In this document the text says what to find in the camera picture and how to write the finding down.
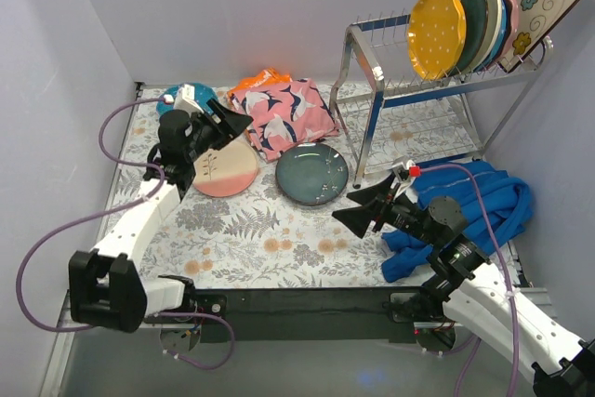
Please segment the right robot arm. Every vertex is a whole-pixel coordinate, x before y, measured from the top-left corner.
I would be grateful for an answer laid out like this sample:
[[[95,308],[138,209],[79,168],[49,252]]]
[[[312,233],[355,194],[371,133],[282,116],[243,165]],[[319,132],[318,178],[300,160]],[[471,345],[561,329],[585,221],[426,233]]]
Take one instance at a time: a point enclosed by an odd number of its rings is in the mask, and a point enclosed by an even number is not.
[[[434,271],[420,288],[422,312],[449,318],[509,360],[513,379],[531,381],[537,396],[591,396],[594,344],[561,326],[521,290],[463,230],[467,221],[457,201],[436,197],[425,207],[405,195],[408,179],[390,176],[350,193],[355,207],[333,217],[358,237],[386,224],[430,245]]]

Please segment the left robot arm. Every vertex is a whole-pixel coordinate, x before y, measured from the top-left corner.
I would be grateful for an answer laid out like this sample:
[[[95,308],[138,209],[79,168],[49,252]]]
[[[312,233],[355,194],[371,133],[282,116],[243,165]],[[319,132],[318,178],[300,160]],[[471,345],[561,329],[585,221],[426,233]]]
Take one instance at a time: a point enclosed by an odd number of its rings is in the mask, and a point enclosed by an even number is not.
[[[167,311],[180,323],[197,313],[193,282],[181,276],[143,280],[139,264],[166,218],[183,201],[195,178],[195,161],[219,151],[251,124],[212,99],[207,108],[175,106],[159,119],[157,141],[142,163],[145,172],[136,199],[120,209],[114,227],[88,251],[77,251],[68,264],[70,310],[77,323],[126,333],[143,320]]]

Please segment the cream and pink plate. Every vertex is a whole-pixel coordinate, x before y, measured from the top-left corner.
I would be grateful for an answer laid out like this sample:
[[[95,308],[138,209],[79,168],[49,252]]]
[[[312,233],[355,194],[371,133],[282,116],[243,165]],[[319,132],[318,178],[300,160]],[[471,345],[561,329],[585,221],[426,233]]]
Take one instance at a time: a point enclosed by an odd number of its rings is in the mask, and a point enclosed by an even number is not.
[[[243,140],[208,150],[194,163],[193,187],[209,197],[224,198],[246,190],[259,171],[258,156]]]

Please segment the blue polka dot plate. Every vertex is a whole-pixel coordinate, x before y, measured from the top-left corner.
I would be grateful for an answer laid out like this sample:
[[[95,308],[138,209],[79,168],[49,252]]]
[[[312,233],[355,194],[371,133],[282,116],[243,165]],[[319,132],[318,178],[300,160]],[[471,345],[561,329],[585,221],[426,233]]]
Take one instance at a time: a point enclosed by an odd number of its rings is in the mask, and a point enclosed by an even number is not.
[[[194,100],[195,102],[206,112],[212,112],[212,109],[207,105],[210,99],[218,101],[217,93],[210,87],[206,86],[201,83],[192,83],[194,87]],[[180,85],[171,86],[168,88],[161,96],[160,99],[163,99],[166,95],[170,95],[173,98],[176,97]],[[158,102],[156,105],[156,111],[159,116],[163,115],[165,112],[171,111],[173,109],[172,104],[166,104],[164,102]]]

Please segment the yellow polka dot plate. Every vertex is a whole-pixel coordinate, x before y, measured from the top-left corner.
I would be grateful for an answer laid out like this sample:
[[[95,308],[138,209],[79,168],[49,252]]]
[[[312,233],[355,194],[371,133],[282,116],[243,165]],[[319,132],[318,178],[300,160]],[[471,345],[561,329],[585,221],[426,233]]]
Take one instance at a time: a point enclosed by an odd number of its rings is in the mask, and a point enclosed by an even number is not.
[[[467,22],[460,0],[418,0],[407,29],[412,67],[424,81],[445,77],[465,46]]]

